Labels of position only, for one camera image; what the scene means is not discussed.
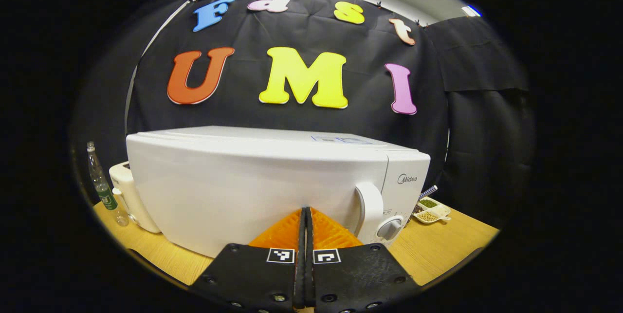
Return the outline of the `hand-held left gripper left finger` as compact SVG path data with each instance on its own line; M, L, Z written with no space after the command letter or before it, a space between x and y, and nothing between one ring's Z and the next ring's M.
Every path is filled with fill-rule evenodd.
M295 313L305 308L306 209L272 226L271 244L229 243L189 287L231 313Z

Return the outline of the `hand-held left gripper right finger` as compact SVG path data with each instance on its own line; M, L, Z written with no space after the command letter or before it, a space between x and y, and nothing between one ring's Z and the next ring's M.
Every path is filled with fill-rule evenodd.
M306 307L316 313L395 312L422 287L382 243L314 249L313 215L306 208Z

